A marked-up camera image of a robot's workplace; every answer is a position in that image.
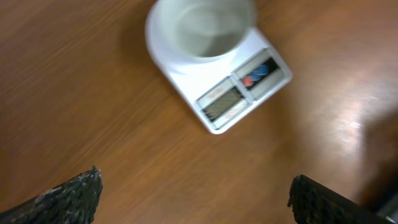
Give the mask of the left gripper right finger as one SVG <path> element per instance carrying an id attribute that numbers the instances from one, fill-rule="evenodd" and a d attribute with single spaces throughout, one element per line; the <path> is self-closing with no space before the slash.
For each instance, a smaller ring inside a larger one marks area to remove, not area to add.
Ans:
<path id="1" fill-rule="evenodd" d="M 391 221 L 361 208 L 306 175 L 293 178 L 288 207 L 298 224 L 389 224 Z"/>

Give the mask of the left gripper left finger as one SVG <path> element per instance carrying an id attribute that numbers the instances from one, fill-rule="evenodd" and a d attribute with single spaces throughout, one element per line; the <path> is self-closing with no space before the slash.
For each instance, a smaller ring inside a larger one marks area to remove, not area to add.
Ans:
<path id="1" fill-rule="evenodd" d="M 70 180 L 1 212 L 1 224 L 89 224 L 103 191 L 101 171 L 93 166 Z"/>

